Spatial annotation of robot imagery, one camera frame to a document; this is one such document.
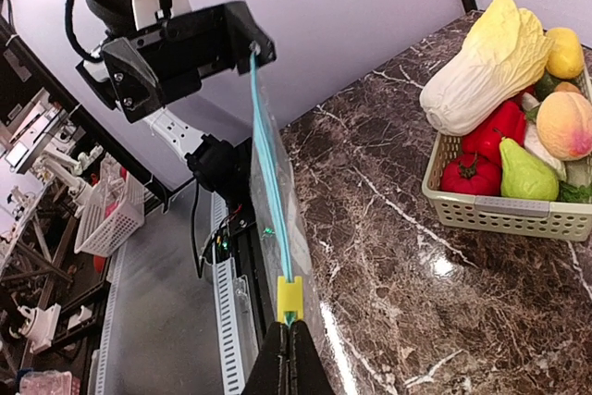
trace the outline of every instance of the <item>green pear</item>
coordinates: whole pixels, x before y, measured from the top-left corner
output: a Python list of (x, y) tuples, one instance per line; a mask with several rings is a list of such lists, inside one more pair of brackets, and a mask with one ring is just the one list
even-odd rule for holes
[(501, 154), (501, 195), (505, 198), (555, 201), (559, 180), (543, 161), (529, 154), (514, 139), (504, 138)]

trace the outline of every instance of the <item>tomato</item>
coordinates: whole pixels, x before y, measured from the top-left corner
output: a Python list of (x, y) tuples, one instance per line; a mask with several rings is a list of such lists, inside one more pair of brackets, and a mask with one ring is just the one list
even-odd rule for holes
[(462, 154), (442, 173), (440, 189), (452, 193), (500, 196), (501, 168), (477, 154)]

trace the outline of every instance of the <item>brown marble surface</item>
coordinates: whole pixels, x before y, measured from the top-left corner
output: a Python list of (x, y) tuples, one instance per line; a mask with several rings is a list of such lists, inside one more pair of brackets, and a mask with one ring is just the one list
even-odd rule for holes
[(475, 14), (284, 132), (337, 393), (592, 393), (589, 243), (445, 228), (421, 191), (419, 92)]

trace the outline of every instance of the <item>red bell pepper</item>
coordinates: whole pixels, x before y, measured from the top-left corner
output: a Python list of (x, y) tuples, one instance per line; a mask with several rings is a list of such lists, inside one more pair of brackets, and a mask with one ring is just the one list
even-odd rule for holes
[(526, 117), (523, 111), (515, 102), (505, 101), (481, 125), (462, 138), (462, 152), (481, 154), (501, 167), (501, 138), (514, 139), (523, 146), (525, 134)]

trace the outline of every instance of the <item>beige basket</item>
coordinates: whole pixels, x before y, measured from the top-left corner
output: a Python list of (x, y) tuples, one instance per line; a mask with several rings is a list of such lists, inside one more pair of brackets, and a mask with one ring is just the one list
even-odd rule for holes
[[(576, 81), (590, 100), (592, 84), (587, 69)], [(422, 184), (425, 197), (436, 208), (443, 225), (567, 241), (585, 241), (590, 235), (592, 204), (550, 203), (440, 191), (444, 167), (460, 153), (460, 137), (438, 134)], [(592, 155), (586, 162), (592, 181)]]

